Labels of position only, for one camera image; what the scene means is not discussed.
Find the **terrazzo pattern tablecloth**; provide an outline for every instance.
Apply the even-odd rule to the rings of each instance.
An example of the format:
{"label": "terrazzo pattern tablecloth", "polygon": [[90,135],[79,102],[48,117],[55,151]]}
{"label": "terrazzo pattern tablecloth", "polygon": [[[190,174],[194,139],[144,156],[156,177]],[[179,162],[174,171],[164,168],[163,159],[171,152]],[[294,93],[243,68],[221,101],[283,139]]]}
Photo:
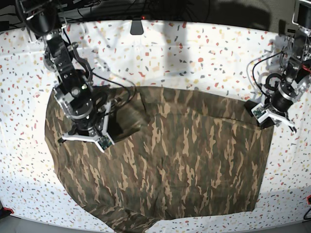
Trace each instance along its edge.
{"label": "terrazzo pattern tablecloth", "polygon": [[[199,89],[239,100],[259,97],[250,71],[254,62],[280,51],[285,37],[246,28],[202,23],[143,21],[143,35],[130,34],[131,21],[67,27],[97,73],[126,84]],[[44,122],[55,74],[43,65],[43,44],[26,30],[0,35],[0,198],[21,218],[76,229],[112,232],[83,211],[54,174],[44,141]],[[262,63],[257,79],[278,70],[278,59]],[[257,205],[252,212],[159,221],[148,232],[229,232],[302,219],[310,181],[309,91],[290,109],[297,134],[275,127]]]}

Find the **white speckled surface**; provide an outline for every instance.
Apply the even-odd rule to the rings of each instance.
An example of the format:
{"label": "white speckled surface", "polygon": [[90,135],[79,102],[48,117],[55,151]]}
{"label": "white speckled surface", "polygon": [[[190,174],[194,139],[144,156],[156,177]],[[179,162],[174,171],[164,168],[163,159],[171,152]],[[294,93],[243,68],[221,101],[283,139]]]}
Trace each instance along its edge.
{"label": "white speckled surface", "polygon": [[[115,81],[126,77],[137,85],[198,88],[241,100],[256,93],[247,75],[254,63],[249,63],[287,44],[274,33],[222,25],[143,21],[144,34],[136,36],[129,33],[130,26],[130,21],[91,22],[67,31],[71,41],[79,42],[80,56]],[[55,75],[44,68],[43,44],[29,43],[22,30],[2,33],[0,41],[3,205],[21,218],[112,232],[71,200],[53,172],[44,123]],[[264,77],[277,67],[277,61],[263,63],[257,71]],[[297,134],[284,125],[275,128],[254,211],[160,221],[148,232],[230,232],[302,220],[305,197],[311,194],[310,97],[308,91],[290,109]]]}

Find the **camouflage fabric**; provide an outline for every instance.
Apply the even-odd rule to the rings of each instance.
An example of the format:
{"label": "camouflage fabric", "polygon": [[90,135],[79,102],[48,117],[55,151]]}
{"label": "camouflage fabric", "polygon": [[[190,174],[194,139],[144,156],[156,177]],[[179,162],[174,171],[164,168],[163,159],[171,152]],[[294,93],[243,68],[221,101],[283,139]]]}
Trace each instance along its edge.
{"label": "camouflage fabric", "polygon": [[199,91],[140,87],[118,112],[126,138],[100,153],[57,139],[70,122],[53,96],[46,141],[71,197],[117,232],[160,219],[226,215],[255,208],[273,134],[244,102]]}

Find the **table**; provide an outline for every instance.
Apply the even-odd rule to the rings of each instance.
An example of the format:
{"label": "table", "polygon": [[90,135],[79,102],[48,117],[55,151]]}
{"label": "table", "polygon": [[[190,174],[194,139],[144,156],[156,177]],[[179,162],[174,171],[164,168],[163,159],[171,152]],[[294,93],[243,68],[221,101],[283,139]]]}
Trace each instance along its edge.
{"label": "table", "polygon": [[[224,25],[146,20],[142,25],[143,35],[130,34],[131,21],[72,24],[66,32],[79,43],[80,56],[114,81],[126,84],[120,79],[126,77],[136,85],[199,89],[244,101],[259,97],[254,63],[288,44],[275,33]],[[31,42],[23,29],[0,34],[0,41],[1,202],[20,218],[113,232],[80,208],[54,174],[44,124],[55,74],[43,65],[43,43]],[[278,70],[278,62],[262,63],[255,78]],[[309,98],[308,91],[290,109],[297,134],[285,125],[275,127],[254,211],[159,221],[148,232],[231,232],[301,221],[311,194]]]}

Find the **green camouflage pattern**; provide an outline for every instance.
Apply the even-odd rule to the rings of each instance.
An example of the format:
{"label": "green camouflage pattern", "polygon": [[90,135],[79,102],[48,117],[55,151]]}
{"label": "green camouflage pattern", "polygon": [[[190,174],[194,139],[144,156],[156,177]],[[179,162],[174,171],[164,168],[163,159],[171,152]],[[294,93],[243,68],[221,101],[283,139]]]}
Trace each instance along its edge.
{"label": "green camouflage pattern", "polygon": [[140,233],[160,219],[255,208],[273,127],[260,130],[243,104],[140,87],[118,111],[124,136],[101,153],[92,143],[58,145],[70,121],[51,96],[45,137],[70,196],[113,230]]}

